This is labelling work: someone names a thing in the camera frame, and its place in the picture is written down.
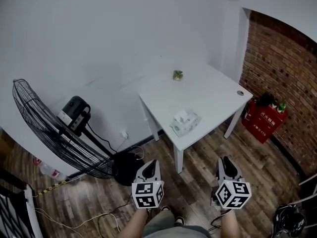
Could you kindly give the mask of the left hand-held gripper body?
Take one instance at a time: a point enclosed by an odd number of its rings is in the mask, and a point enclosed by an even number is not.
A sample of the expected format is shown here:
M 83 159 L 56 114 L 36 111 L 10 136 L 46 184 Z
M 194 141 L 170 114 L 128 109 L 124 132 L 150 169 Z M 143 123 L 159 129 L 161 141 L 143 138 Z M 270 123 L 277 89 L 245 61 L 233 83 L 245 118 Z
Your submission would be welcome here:
M 161 176 L 145 178 L 137 176 L 132 183 L 132 197 L 138 209 L 158 208 L 164 196 Z

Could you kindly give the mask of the person's right forearm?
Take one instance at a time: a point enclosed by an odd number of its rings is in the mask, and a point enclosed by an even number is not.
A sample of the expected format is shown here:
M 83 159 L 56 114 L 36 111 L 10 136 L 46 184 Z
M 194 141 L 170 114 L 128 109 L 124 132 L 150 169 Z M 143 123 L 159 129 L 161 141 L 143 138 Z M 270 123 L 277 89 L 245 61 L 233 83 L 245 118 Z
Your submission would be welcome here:
M 221 211 L 221 238 L 241 238 L 241 230 L 234 210 Z

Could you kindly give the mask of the person's left leg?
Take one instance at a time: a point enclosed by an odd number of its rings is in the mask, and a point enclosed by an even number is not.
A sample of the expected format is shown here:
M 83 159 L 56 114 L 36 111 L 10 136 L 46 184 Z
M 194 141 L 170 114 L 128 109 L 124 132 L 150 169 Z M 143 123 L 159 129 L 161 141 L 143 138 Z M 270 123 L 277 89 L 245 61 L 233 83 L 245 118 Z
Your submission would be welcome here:
M 173 228 L 174 222 L 175 217 L 173 213 L 170 210 L 163 210 L 145 225 L 143 236 L 148 236 L 161 230 Z

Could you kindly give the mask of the white metal rack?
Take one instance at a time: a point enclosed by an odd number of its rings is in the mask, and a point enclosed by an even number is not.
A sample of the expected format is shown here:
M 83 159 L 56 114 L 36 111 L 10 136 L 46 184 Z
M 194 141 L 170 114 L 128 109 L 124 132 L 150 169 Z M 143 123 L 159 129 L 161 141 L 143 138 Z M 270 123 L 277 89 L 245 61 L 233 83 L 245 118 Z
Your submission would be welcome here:
M 32 187 L 0 167 L 0 238 L 44 238 Z

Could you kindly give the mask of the yellow black striped tape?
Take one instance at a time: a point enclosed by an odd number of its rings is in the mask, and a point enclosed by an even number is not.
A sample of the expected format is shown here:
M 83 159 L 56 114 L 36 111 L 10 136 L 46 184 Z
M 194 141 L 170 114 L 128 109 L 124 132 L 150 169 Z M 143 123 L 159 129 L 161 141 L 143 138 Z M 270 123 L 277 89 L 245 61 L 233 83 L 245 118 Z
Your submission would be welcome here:
M 40 195 L 43 195 L 43 194 L 45 194 L 45 193 L 47 193 L 47 192 L 49 192 L 49 191 L 51 191 L 51 190 L 53 190 L 53 189 L 55 189 L 55 188 L 57 188 L 57 187 L 59 187 L 59 186 L 65 185 L 65 184 L 67 184 L 68 182 L 70 182 L 69 179 L 60 181 L 60 182 L 58 182 L 58 183 L 55 183 L 55 184 L 53 184 L 52 186 L 50 186 L 50 187 L 48 187 L 48 188 L 42 190 L 41 192 L 39 192 L 39 193 L 36 195 L 36 197 L 38 197 L 38 196 L 40 196 Z

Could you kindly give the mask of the white tissue pack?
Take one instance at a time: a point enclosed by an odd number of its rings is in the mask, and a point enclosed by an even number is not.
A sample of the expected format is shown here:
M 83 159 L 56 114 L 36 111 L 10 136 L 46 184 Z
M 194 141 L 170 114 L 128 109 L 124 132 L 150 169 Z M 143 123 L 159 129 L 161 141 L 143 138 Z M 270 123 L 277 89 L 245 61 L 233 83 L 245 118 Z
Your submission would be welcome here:
M 183 137 L 194 130 L 201 119 L 193 109 L 181 110 L 174 116 L 169 126 L 178 137 Z

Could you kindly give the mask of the white chair frame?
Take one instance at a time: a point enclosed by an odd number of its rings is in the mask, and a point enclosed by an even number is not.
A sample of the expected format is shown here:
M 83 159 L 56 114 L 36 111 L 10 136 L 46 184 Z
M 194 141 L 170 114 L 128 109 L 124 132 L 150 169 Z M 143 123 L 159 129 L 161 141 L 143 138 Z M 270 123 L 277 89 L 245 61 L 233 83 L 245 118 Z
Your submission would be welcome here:
M 298 186 L 302 186 L 302 185 L 304 185 L 304 184 L 306 184 L 306 183 L 308 183 L 308 182 L 310 182 L 310 181 L 312 181 L 312 180 L 314 180 L 314 179 L 316 179 L 316 178 L 317 178 L 317 173 L 314 174 L 314 175 L 312 175 L 312 176 L 309 177 L 308 179 L 306 179 L 306 180 L 300 182 L 300 183 L 298 184 Z M 314 197 L 317 197 L 317 183 L 316 183 L 316 185 L 315 185 L 315 188 L 314 188 L 314 190 L 313 190 L 313 193 L 312 193 L 310 196 L 307 196 L 307 197 L 305 197 L 305 198 L 303 198 L 303 199 L 300 199 L 300 200 L 297 200 L 297 201 L 290 202 L 290 203 L 288 203 L 288 205 L 296 205 L 296 204 L 305 202 L 305 201 L 307 201 L 307 200 L 311 200 L 311 199 L 313 199 Z

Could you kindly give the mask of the red fire equipment box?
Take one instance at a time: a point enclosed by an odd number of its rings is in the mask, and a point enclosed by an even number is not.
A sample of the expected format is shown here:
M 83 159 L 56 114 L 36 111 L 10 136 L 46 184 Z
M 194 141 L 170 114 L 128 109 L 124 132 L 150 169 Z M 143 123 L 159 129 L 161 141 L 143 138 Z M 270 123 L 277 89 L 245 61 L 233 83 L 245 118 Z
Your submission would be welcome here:
M 265 143 L 284 122 L 288 111 L 278 112 L 272 105 L 260 107 L 253 99 L 242 118 L 242 125 L 260 142 Z

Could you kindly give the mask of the black fuzzy object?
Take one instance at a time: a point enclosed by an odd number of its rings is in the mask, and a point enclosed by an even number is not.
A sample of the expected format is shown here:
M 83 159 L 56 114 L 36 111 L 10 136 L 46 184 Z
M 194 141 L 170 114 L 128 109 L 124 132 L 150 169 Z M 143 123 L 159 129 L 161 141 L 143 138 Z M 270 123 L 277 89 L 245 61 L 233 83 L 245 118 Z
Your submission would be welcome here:
M 261 97 L 256 101 L 256 106 L 258 107 L 267 107 L 272 104 L 274 101 L 274 96 L 269 93 L 264 93 Z

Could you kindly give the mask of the person's light shirt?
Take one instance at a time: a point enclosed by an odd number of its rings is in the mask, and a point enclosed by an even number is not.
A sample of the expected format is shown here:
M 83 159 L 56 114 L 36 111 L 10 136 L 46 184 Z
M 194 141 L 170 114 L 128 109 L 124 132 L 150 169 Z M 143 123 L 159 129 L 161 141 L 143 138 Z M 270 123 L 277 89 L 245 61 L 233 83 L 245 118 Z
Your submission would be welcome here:
M 200 226 L 176 226 L 153 232 L 143 238 L 212 238 L 212 236 Z

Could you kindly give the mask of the clear plastic water bottle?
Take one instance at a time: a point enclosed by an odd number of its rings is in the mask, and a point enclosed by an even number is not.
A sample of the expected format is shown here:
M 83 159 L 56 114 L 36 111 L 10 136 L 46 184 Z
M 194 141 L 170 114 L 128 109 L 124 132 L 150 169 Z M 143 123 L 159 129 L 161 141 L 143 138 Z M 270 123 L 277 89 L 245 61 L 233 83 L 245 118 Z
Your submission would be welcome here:
M 38 158 L 34 158 L 33 163 L 40 169 L 42 174 L 48 175 L 54 180 L 62 181 L 67 179 L 66 175 L 56 170 L 55 168 L 52 168 L 51 166 L 47 165 L 46 163 L 44 163 L 42 160 Z

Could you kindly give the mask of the black standing fan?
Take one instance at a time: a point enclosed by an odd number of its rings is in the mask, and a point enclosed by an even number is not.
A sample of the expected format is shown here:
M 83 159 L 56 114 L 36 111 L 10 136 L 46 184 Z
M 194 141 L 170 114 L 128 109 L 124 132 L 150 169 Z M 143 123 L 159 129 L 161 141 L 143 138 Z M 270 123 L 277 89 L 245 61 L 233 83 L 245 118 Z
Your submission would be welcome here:
M 72 97 L 56 116 L 25 79 L 13 81 L 12 95 L 24 121 L 60 159 L 95 178 L 114 178 L 124 186 L 134 182 L 144 161 L 129 151 L 110 152 L 86 129 L 91 107 L 81 97 Z

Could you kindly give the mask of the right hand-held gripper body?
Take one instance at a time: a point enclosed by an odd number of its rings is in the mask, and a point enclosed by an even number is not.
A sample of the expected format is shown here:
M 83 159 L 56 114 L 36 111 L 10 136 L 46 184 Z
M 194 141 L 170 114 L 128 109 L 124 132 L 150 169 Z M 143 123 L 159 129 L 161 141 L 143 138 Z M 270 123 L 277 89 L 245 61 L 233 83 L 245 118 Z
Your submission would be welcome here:
M 212 188 L 211 206 L 217 209 L 241 209 L 251 198 L 252 192 L 243 177 L 237 179 L 220 179 L 218 186 Z

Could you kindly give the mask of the white table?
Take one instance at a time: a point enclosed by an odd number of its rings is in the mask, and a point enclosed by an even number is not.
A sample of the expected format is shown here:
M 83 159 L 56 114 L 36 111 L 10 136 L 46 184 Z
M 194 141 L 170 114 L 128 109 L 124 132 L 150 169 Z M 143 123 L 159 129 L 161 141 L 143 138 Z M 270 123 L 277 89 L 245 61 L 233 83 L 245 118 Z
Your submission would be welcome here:
M 174 148 L 177 173 L 182 172 L 183 152 L 209 134 L 227 119 L 232 121 L 224 134 L 228 138 L 252 94 L 241 85 L 207 64 L 186 64 L 181 81 L 167 79 L 151 85 L 139 94 L 149 128 L 155 141 L 163 129 Z M 169 126 L 181 110 L 193 109 L 202 117 L 198 126 L 187 135 L 178 137 Z

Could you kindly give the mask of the person's left forearm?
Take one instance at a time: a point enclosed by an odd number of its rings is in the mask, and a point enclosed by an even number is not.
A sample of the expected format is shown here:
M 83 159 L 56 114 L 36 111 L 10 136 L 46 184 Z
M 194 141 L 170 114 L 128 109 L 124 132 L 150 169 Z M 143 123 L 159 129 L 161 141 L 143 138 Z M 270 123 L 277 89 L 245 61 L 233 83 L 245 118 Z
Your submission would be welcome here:
M 141 238 L 149 213 L 147 209 L 138 209 L 129 222 L 128 234 L 131 238 Z

